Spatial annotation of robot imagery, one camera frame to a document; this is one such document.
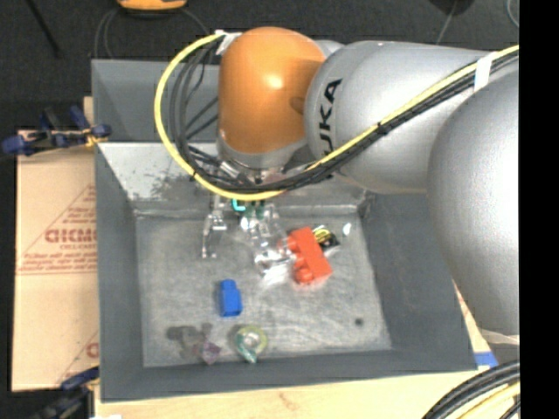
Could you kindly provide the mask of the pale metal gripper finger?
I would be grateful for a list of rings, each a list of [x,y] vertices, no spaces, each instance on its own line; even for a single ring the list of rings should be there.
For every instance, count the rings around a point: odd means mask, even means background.
[[[215,258],[217,256],[217,248],[227,230],[228,227],[221,211],[212,211],[207,215],[203,226],[202,258]]]
[[[285,230],[278,218],[242,216],[239,228],[252,251],[252,261],[262,277],[285,263]]]

